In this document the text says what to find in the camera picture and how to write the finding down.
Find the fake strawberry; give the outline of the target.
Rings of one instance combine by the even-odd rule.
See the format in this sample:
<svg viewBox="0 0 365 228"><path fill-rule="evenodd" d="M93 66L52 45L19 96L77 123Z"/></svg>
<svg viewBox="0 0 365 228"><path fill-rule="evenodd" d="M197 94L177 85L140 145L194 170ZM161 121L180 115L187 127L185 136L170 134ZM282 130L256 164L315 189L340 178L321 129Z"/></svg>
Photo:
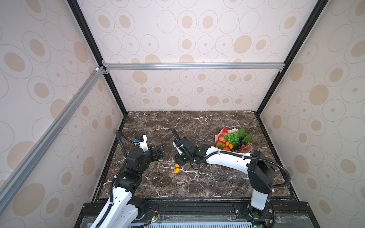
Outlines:
<svg viewBox="0 0 365 228"><path fill-rule="evenodd" d="M223 130L222 130L222 134L223 134L223 135L227 135L227 134L228 134L228 129L227 129L227 128L223 128Z"/></svg>
<svg viewBox="0 0 365 228"><path fill-rule="evenodd" d="M224 135L223 135L223 134L220 134L220 135L219 135L218 140L219 140L219 141L221 141L221 142L223 142L223 143L225 143L225 142L226 142L226 139L225 139L225 137L224 137Z"/></svg>
<svg viewBox="0 0 365 228"><path fill-rule="evenodd" d="M223 149L223 148L225 148L225 143L221 142L220 140L217 140L216 141L216 147L218 149Z"/></svg>

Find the green fake grape bunch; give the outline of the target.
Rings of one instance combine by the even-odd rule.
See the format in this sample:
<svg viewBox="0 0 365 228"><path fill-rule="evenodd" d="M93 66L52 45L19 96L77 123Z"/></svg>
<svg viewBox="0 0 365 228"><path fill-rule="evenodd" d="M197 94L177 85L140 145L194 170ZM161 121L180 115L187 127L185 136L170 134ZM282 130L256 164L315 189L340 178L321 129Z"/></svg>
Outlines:
<svg viewBox="0 0 365 228"><path fill-rule="evenodd" d="M229 142L229 143L234 143L235 141L239 140L240 138L244 138L243 139L243 143L246 145L248 144L252 139L253 136L249 135L246 133L246 130L244 128L241 128L240 130L234 132L234 133L228 133L225 136L225 139Z"/></svg>

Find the pink scalloped fruit bowl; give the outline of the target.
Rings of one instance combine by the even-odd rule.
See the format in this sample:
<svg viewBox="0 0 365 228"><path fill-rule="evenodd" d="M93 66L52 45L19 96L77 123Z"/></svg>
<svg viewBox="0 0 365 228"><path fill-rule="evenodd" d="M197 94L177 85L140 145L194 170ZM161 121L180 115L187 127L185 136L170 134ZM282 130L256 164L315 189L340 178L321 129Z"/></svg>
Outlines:
<svg viewBox="0 0 365 228"><path fill-rule="evenodd" d="M246 133L244 128L228 130L223 128L219 134L215 136L216 148L234 152L247 154L252 150L250 144L253 139L252 135Z"/></svg>

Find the black fake grape bunch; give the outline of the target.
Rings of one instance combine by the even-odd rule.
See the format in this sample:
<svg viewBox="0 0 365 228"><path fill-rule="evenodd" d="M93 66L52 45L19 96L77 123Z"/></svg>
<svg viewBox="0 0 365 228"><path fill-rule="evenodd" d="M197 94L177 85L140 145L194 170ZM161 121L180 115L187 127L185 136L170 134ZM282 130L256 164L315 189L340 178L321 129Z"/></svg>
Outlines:
<svg viewBox="0 0 365 228"><path fill-rule="evenodd" d="M232 148L232 151L240 151L241 150L241 148L242 148L242 146L243 145L245 145L244 143L243 143L243 137L242 138L240 138L239 140L237 140L237 141L235 141L234 143L233 143L233 148Z"/></svg>

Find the red fake grape bunch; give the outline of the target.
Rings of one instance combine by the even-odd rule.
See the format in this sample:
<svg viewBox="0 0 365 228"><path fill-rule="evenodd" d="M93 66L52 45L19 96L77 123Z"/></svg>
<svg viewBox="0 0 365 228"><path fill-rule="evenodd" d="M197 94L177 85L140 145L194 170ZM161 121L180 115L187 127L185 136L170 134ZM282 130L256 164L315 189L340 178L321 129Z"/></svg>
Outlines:
<svg viewBox="0 0 365 228"><path fill-rule="evenodd" d="M242 154L248 154L250 153L252 150L252 146L248 143L247 145L242 145L241 148L239 149L239 153Z"/></svg>

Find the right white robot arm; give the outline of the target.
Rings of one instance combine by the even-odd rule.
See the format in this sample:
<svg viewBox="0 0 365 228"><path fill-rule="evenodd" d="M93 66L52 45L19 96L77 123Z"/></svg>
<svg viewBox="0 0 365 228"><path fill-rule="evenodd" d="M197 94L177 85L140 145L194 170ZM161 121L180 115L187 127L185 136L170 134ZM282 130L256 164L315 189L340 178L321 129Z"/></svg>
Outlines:
<svg viewBox="0 0 365 228"><path fill-rule="evenodd" d="M175 161L180 167L189 163L199 168L207 163L235 169L249 177L252 196L248 210L251 212L264 211L274 190L291 182L290 173L282 165L267 160L260 151L242 154L224 150L222 146L197 146L186 137L181 138L175 128L171 131L173 146L178 151Z"/></svg>

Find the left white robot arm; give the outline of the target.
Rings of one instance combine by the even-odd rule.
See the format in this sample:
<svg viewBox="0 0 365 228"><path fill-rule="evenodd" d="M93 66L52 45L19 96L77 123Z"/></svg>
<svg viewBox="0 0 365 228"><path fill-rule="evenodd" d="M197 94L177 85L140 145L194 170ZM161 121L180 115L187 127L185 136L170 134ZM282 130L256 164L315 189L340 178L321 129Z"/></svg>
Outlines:
<svg viewBox="0 0 365 228"><path fill-rule="evenodd" d="M143 173L152 162L164 158L166 144L149 148L147 136L130 140L120 131L116 138L125 155L125 161L109 186L109 200L91 225L92 228L129 228L143 210L133 195L142 182Z"/></svg>

